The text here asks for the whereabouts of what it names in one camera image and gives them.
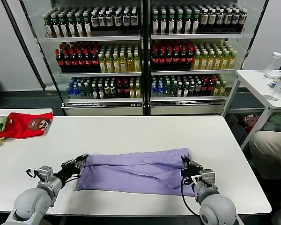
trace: white side table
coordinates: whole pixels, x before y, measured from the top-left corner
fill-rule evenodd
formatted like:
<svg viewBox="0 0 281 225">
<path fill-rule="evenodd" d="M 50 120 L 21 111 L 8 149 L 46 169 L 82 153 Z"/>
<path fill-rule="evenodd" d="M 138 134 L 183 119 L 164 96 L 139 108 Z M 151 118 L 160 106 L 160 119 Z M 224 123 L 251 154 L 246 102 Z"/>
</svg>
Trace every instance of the white side table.
<svg viewBox="0 0 281 225">
<path fill-rule="evenodd" d="M 244 85 L 264 106 L 265 109 L 258 119 L 257 123 L 248 134 L 247 138 L 241 144 L 241 149 L 243 150 L 247 145 L 250 137 L 256 131 L 259 131 L 263 125 L 267 122 L 268 118 L 274 111 L 281 111 L 281 99 L 279 101 L 272 101 L 268 99 L 268 96 L 272 93 L 273 89 L 270 87 L 270 82 L 273 79 L 268 79 L 263 76 L 263 71 L 259 70 L 238 70 L 237 79 L 234 82 L 232 90 L 229 94 L 226 105 L 224 106 L 222 116 L 225 117 L 233 98 L 237 92 L 240 82 Z"/>
</svg>

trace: purple shirt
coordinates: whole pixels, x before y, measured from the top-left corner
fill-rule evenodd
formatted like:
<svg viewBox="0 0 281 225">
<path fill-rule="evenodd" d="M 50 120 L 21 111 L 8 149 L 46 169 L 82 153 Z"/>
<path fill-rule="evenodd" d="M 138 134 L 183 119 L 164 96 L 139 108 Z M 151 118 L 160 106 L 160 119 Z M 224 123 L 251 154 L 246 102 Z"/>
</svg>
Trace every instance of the purple shirt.
<svg viewBox="0 0 281 225">
<path fill-rule="evenodd" d="M 181 195 L 181 156 L 189 157 L 187 148 L 122 155 L 88 155 L 76 188 Z M 184 195 L 194 196 L 191 186 L 184 187 Z"/>
</svg>

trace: bottle cap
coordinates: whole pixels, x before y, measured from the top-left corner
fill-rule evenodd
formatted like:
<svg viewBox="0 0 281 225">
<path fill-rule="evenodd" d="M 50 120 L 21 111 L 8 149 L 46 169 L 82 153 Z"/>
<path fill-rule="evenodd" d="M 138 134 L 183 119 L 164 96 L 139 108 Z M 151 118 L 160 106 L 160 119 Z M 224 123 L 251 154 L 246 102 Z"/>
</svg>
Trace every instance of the bottle cap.
<svg viewBox="0 0 281 225">
<path fill-rule="evenodd" d="M 275 58 L 275 59 L 278 59 L 281 57 L 281 53 L 279 52 L 273 52 L 272 56 Z"/>
</svg>

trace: white table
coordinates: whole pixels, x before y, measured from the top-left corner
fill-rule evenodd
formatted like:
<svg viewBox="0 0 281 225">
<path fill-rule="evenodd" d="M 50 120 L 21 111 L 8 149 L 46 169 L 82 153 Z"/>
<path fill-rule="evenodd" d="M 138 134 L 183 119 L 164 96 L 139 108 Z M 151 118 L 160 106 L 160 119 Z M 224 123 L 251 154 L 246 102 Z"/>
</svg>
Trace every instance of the white table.
<svg viewBox="0 0 281 225">
<path fill-rule="evenodd" d="M 274 111 L 281 111 L 281 99 L 279 101 L 272 101 L 268 99 L 268 96 L 270 96 L 273 91 L 273 89 L 269 86 L 273 79 L 268 79 L 263 76 L 263 74 L 263 71 L 258 70 L 238 70 L 237 78 L 222 112 L 222 116 L 225 117 L 240 83 L 242 83 L 242 85 L 245 86 L 265 106 L 265 109 L 257 123 L 241 144 L 241 149 L 246 147 L 252 134 L 263 127 Z"/>
<path fill-rule="evenodd" d="M 37 185 L 25 173 L 43 165 L 55 172 L 83 153 L 121 154 L 188 147 L 193 160 L 215 171 L 219 191 L 238 214 L 269 213 L 271 206 L 222 116 L 54 117 L 46 136 L 8 140 L 0 147 L 0 211 L 10 211 L 16 197 Z M 76 182 L 59 193 L 54 215 L 191 215 L 180 196 L 76 191 Z M 186 197 L 190 207 L 200 206 Z"/>
</svg>

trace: beige pants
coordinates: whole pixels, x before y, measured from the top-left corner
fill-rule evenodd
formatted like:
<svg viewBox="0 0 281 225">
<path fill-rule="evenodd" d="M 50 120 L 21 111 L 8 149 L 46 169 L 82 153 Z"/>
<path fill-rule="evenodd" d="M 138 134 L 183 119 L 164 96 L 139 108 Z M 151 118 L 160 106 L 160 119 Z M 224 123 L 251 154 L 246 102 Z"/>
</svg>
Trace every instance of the beige pants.
<svg viewBox="0 0 281 225">
<path fill-rule="evenodd" d="M 252 135 L 249 144 L 261 178 L 281 179 L 281 133 L 258 131 Z"/>
</svg>

